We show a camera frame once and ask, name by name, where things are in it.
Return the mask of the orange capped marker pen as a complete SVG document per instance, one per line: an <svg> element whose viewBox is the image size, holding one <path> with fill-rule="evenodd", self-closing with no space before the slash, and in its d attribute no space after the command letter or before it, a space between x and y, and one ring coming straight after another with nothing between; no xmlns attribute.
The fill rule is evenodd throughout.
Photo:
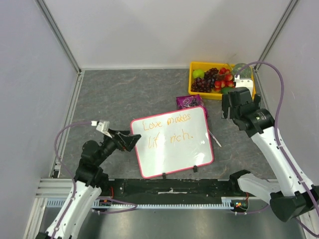
<svg viewBox="0 0 319 239"><path fill-rule="evenodd" d="M218 145L219 147L222 147L222 145L220 144L220 142L218 141L218 139L214 136L214 134L213 134L210 130L209 130L208 132L209 132L210 136L213 138L213 140L217 143L217 145Z"/></svg>

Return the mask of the pink framed whiteboard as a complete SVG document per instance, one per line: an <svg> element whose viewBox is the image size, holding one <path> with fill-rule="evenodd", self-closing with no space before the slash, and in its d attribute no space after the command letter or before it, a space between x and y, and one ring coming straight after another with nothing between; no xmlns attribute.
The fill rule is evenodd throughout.
<svg viewBox="0 0 319 239"><path fill-rule="evenodd" d="M202 106L135 119L131 122L131 131L141 135L135 149L145 179L214 161Z"/></svg>

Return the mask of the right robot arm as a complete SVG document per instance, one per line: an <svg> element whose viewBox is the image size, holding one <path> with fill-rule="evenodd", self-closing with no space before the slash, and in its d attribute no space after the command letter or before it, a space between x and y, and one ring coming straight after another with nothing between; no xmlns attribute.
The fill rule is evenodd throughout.
<svg viewBox="0 0 319 239"><path fill-rule="evenodd" d="M222 117L230 118L258 146L277 183L260 179L248 170L229 177L228 190L234 196L252 194L270 205L282 222L313 210L319 204L319 188L298 166L284 144L275 120L260 107L261 97L251 96L245 87L232 88L222 96Z"/></svg>

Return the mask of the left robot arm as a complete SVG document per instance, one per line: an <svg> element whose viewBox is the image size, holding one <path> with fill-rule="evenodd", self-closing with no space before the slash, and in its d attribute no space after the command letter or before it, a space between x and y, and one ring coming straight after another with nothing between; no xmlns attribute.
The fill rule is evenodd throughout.
<svg viewBox="0 0 319 239"><path fill-rule="evenodd" d="M109 192L109 177L100 165L115 151L132 151L142 136L128 130L108 130L103 141L85 142L72 188L60 212L37 239L76 239L94 201Z"/></svg>

